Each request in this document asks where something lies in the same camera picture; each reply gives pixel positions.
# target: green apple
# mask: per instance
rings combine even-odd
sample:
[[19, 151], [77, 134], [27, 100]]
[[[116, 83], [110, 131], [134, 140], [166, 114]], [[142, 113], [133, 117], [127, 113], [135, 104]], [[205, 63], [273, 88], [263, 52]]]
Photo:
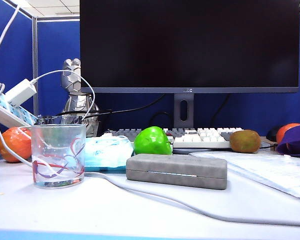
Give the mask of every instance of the green apple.
[[163, 129], [151, 126], [141, 131], [134, 139], [134, 153], [171, 155], [172, 149]]

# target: blue cubicle wall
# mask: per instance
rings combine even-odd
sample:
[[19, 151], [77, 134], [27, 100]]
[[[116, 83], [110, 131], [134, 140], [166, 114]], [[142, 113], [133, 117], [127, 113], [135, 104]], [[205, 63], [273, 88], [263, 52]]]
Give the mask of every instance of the blue cubicle wall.
[[[38, 23], [39, 73], [60, 69], [66, 58], [80, 58], [80, 24], [78, 21]], [[41, 82], [39, 97], [43, 115], [61, 111], [67, 93], [60, 86], [60, 76], [55, 75]], [[160, 94], [97, 94], [96, 103], [102, 109], [125, 110], [146, 105]], [[194, 97], [194, 126], [206, 127], [227, 94], [196, 94]], [[157, 104], [135, 112], [102, 117], [103, 129], [145, 128], [149, 120], [153, 125], [170, 128], [166, 112], [173, 115], [173, 95], [167, 94]], [[300, 122], [300, 90], [298, 93], [233, 93], [228, 103], [215, 119], [213, 127], [242, 127], [253, 129], [260, 135], [277, 125]]]
[[[0, 0], [0, 35], [14, 11], [12, 6]], [[5, 84], [6, 92], [32, 76], [32, 20], [19, 12], [0, 46], [0, 83]], [[22, 106], [32, 112], [33, 100], [29, 99]]]

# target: keyboard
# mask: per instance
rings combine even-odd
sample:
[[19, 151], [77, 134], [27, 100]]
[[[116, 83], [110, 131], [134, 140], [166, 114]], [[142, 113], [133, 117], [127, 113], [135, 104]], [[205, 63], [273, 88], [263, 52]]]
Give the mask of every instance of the keyboard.
[[[173, 149], [229, 149], [230, 135], [241, 127], [163, 129]], [[126, 136], [133, 142], [141, 129], [108, 130], [102, 136]]]

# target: monitor stand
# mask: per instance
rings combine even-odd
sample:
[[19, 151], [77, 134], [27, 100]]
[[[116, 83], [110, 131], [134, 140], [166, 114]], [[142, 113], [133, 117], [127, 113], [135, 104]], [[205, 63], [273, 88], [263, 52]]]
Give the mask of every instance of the monitor stand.
[[174, 128], [194, 127], [194, 93], [174, 94]]

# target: cubicle partition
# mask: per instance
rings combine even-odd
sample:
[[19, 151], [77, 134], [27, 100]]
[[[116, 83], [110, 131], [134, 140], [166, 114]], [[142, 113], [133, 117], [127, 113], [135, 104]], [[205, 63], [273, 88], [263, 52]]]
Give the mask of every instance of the cubicle partition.
[[[0, 0], [0, 35], [14, 11], [10, 4]], [[32, 52], [32, 17], [20, 11], [0, 46], [0, 83], [5, 84], [4, 92], [23, 79], [32, 79]], [[22, 106], [32, 112], [33, 100], [27, 100]], [[7, 129], [2, 125], [0, 128], [2, 131]]]
[[[14, 8], [0, 0], [0, 34], [13, 11]], [[5, 83], [8, 90], [24, 78], [31, 79], [60, 70], [64, 60], [73, 58], [80, 58], [78, 16], [31, 19], [19, 13], [0, 48], [0, 82]], [[37, 87], [38, 95], [23, 107], [41, 115], [60, 113], [68, 98], [68, 93], [61, 87], [61, 74], [54, 73], [40, 79]], [[98, 93], [96, 104], [103, 110], [127, 110], [147, 105], [160, 96], [154, 93]], [[196, 94], [194, 127], [242, 127], [264, 136], [274, 126], [300, 123], [300, 88], [297, 93], [232, 93], [212, 122], [226, 97], [226, 93]], [[172, 128], [173, 108], [173, 95], [166, 94], [161, 101], [148, 108], [100, 117], [99, 132], [107, 129], [144, 129], [149, 125]]]

